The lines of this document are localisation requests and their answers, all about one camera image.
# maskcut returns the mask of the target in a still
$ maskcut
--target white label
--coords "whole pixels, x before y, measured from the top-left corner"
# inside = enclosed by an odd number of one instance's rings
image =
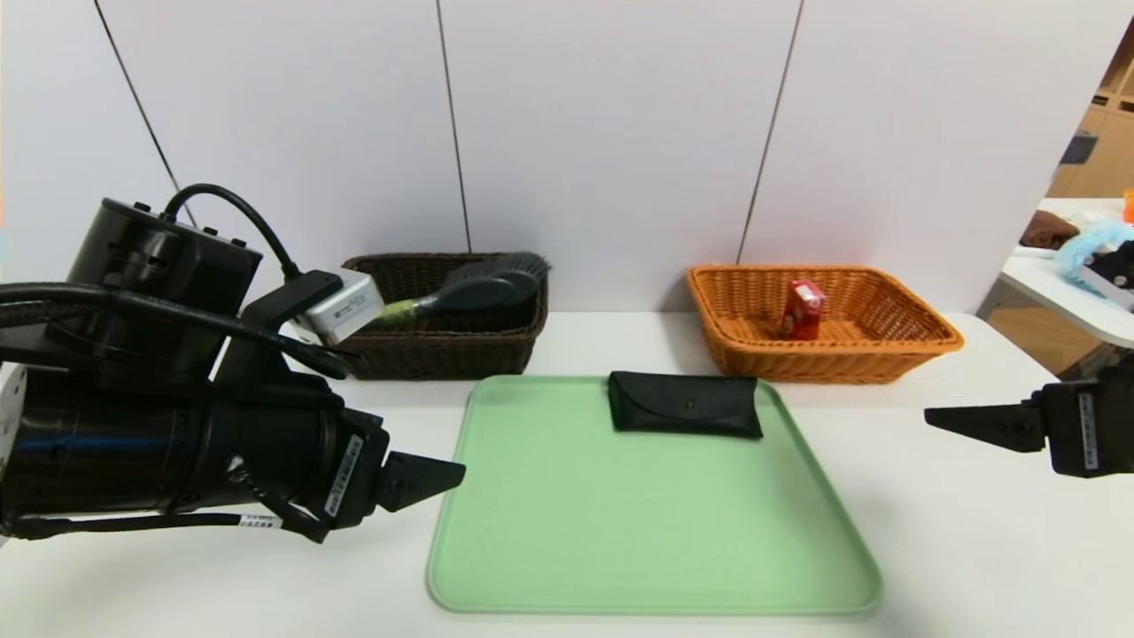
[[[335,311],[335,317],[342,318],[344,316],[348,316],[361,309],[362,306],[365,304],[366,304],[366,292],[358,292],[353,297],[348,298],[346,301],[344,301],[344,304],[340,305],[339,308]]]
[[[284,527],[284,519],[279,517],[265,517],[263,514],[240,514],[240,522],[237,527],[259,527],[261,529],[279,529]]]
[[[1099,469],[1099,440],[1094,433],[1094,398],[1078,395],[1078,426],[1083,431],[1083,463],[1088,470]]]
[[[323,505],[323,510],[327,510],[327,513],[332,517],[339,516],[339,505],[342,504],[342,495],[347,493],[347,486],[350,485],[350,475],[354,474],[354,467],[358,462],[358,454],[361,452],[362,437],[350,435],[350,443],[347,443],[347,452],[342,456],[342,462],[339,463],[339,474],[336,475],[335,483],[331,485],[331,493],[327,495],[327,505]]]

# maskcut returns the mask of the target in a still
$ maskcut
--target brush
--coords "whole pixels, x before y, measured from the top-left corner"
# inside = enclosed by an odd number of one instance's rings
[[[503,279],[513,284],[513,291],[500,305],[515,305],[535,296],[550,270],[551,264],[542,255],[534,252],[509,252],[485,261],[466,263],[449,272],[445,280],[456,282],[477,277]]]
[[[396,300],[382,308],[374,321],[363,326],[373,331],[386,326],[408,324],[414,318],[437,314],[443,309],[481,309],[496,307],[511,297],[514,287],[503,279],[493,277],[467,277],[446,281],[431,295]]]
[[[466,263],[449,271],[435,292],[387,305],[363,330],[408,324],[418,316],[435,314],[442,309],[467,311],[515,305],[535,295],[550,269],[545,258],[532,252],[511,252]]]

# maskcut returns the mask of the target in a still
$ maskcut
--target black cable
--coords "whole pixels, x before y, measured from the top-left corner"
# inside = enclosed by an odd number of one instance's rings
[[[260,231],[260,233],[264,237],[264,240],[266,240],[268,245],[272,248],[272,252],[276,253],[276,257],[280,260],[280,267],[284,270],[285,279],[291,280],[302,273],[299,271],[299,266],[291,261],[291,256],[288,255],[287,248],[284,247],[280,238],[276,236],[276,231],[272,230],[272,227],[264,221],[264,218],[261,216],[259,212],[256,212],[256,209],[252,207],[248,202],[244,201],[244,197],[223,186],[218,186],[215,184],[192,184],[186,186],[178,190],[172,198],[169,199],[169,203],[166,204],[164,214],[169,215],[170,219],[177,219],[177,211],[185,205],[185,202],[193,195],[202,194],[215,195],[227,201],[236,206],[237,210],[243,212],[249,221],[252,221],[252,224],[256,227],[256,230]]]
[[[58,318],[69,318],[98,311],[98,307],[83,303],[58,303],[53,300],[8,303],[0,305],[0,329],[45,324],[58,321]]]
[[[254,341],[287,354],[296,361],[335,380],[345,380],[346,366],[342,361],[320,348],[305,344],[284,335],[248,326],[229,316],[213,314],[187,305],[168,301],[129,290],[104,288],[87,283],[2,283],[0,304],[32,300],[70,301],[96,305],[103,308],[134,309],[176,318],[194,326],[211,329],[219,333]]]
[[[202,514],[160,514],[154,517],[128,517],[119,519],[41,519],[19,518],[8,524],[2,531],[11,538],[42,541],[60,534],[77,531],[112,533],[142,531],[146,529],[172,529],[179,527],[237,527],[244,521],[240,514],[202,513]],[[282,521],[279,529],[303,534],[302,530]]]
[[[308,541],[322,543],[330,529],[319,519],[287,502],[286,499],[272,494],[252,476],[244,460],[237,457],[227,475],[228,482],[238,485],[252,494],[261,505],[268,508],[284,521],[284,528],[303,535]]]

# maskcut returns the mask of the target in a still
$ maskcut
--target blue plastic bag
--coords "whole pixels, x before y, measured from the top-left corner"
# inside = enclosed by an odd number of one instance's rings
[[[1103,296],[1094,286],[1088,283],[1078,274],[1086,257],[1097,252],[1112,249],[1105,246],[1120,246],[1124,241],[1134,239],[1134,228],[1117,219],[1102,219],[1088,226],[1077,236],[1072,237],[1056,252],[1056,271],[1067,281],[1092,292]]]

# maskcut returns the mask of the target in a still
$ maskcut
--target wicker basket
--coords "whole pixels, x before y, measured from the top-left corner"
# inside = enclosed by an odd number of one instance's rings
[[[382,254],[357,256],[344,267],[374,277],[387,303],[437,291],[445,275],[496,254]],[[340,350],[359,380],[483,380],[518,375],[548,318],[548,283],[523,303],[423,316],[401,326],[359,332]]]
[[[827,295],[819,340],[780,339],[793,279]],[[726,374],[776,382],[886,384],[964,340],[894,277],[856,265],[699,265],[688,271],[705,341]]]

